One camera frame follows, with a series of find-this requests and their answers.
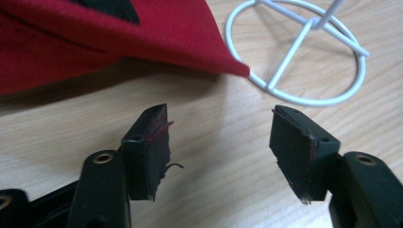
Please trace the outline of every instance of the red cap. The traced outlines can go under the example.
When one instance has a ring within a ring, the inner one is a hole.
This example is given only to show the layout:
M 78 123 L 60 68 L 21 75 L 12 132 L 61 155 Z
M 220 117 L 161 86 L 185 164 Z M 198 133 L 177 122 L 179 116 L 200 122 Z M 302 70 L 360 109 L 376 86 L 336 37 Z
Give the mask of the red cap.
M 249 76 L 204 0 L 131 1 L 134 24 L 62 0 L 0 0 L 0 94 L 96 71 L 123 56 Z

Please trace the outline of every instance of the wood grain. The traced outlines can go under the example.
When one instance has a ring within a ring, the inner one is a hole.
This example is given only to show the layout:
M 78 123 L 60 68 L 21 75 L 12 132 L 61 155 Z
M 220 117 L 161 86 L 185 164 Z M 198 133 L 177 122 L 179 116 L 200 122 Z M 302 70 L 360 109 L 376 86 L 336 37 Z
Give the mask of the wood grain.
M 241 2 L 207 1 L 221 32 Z M 144 109 L 167 103 L 175 122 L 172 161 L 185 168 L 169 170 L 155 202 L 131 203 L 133 227 L 332 227 L 329 197 L 303 205 L 278 169 L 269 148 L 271 109 L 299 109 L 342 141 L 341 153 L 376 155 L 403 181 L 402 10 L 402 1 L 360 0 L 345 1 L 336 13 L 371 52 L 364 86 L 336 106 L 296 106 L 240 77 L 135 59 L 0 97 L 0 188 L 25 189 L 34 200 L 77 180 L 86 156 L 116 149 Z M 268 77 L 298 30 L 258 6 L 236 20 L 234 41 L 244 62 Z M 282 89 L 329 97 L 353 80 L 355 58 L 316 32 L 286 74 Z

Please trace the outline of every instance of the white metal wire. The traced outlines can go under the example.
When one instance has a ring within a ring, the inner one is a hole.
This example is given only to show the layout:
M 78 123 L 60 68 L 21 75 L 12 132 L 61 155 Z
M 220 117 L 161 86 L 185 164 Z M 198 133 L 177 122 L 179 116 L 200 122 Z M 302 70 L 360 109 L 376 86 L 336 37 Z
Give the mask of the white metal wire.
M 269 7 L 272 10 L 275 10 L 284 16 L 302 24 L 302 30 L 299 32 L 299 35 L 297 36 L 297 39 L 295 42 L 291 45 L 290 49 L 288 50 L 287 54 L 285 55 L 284 59 L 282 60 L 280 66 L 278 67 L 278 70 L 276 71 L 275 75 L 272 77 L 272 79 L 266 83 L 263 81 L 258 75 L 253 73 L 252 71 L 250 72 L 249 79 L 255 83 L 258 87 L 261 89 L 265 90 L 266 92 L 279 97 L 285 101 L 295 103 L 298 105 L 312 105 L 312 106 L 325 106 L 325 105 L 336 105 L 341 102 L 344 102 L 351 97 L 353 97 L 358 90 L 361 88 L 364 79 L 365 79 L 365 57 L 369 56 L 369 52 L 361 47 L 356 40 L 356 38 L 353 36 L 353 34 L 339 21 L 337 20 L 333 14 L 336 12 L 337 8 L 340 6 L 341 2 L 343 0 L 335 0 L 333 4 L 327 9 L 321 9 L 311 3 L 305 2 L 305 1 L 299 1 L 299 0 L 249 0 L 246 1 L 239 6 L 237 6 L 229 15 L 228 20 L 225 25 L 225 41 L 226 44 L 231 52 L 231 54 L 237 58 L 238 60 L 242 61 L 240 56 L 238 55 L 237 51 L 235 50 L 234 43 L 232 41 L 232 26 L 234 23 L 235 18 L 244 10 L 255 6 L 256 4 L 263 4 L 267 7 Z M 307 10 L 310 10 L 318 15 L 321 15 L 321 17 L 314 17 L 310 19 L 306 19 L 290 10 L 287 8 L 279 5 L 278 3 L 285 3 L 285 4 L 291 4 L 295 5 Z M 297 49 L 301 45 L 302 41 L 308 34 L 310 30 L 315 30 L 315 29 L 323 29 L 330 35 L 334 36 L 337 40 L 339 40 L 342 44 L 348 46 L 355 52 L 355 57 L 357 61 L 357 74 L 355 77 L 355 81 L 353 84 L 343 93 L 339 94 L 338 96 L 334 98 L 328 98 L 328 99 L 307 99 L 307 98 L 302 98 L 298 96 L 294 96 L 291 94 L 288 94 L 286 92 L 283 92 L 279 89 L 276 88 L 276 85 L 279 82 L 279 79 L 282 76 L 282 73 L 284 72 L 285 68 L 288 66 L 292 58 L 297 52 Z

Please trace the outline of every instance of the clamp jaw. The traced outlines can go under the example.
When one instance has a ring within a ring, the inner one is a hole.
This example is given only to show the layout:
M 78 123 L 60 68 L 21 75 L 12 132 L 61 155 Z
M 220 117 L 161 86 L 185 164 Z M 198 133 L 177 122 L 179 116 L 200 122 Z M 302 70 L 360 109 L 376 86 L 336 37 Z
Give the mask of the clamp jaw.
M 170 164 L 166 104 L 148 108 L 118 150 L 86 158 L 81 177 L 40 199 L 20 189 L 0 191 L 0 227 L 128 228 L 131 200 L 154 200 Z
M 403 186 L 385 162 L 362 153 L 338 154 L 340 141 L 303 113 L 277 105 L 270 148 L 297 197 L 324 201 L 335 227 L 403 227 Z

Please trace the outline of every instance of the black fabric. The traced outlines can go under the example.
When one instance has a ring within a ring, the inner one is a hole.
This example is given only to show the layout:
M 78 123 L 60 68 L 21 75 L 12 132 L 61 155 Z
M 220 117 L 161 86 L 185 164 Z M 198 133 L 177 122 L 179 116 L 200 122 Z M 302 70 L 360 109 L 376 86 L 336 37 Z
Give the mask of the black fabric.
M 131 23 L 140 24 L 139 16 L 130 3 L 130 0 L 69 0 L 82 6 L 95 9 L 126 20 Z

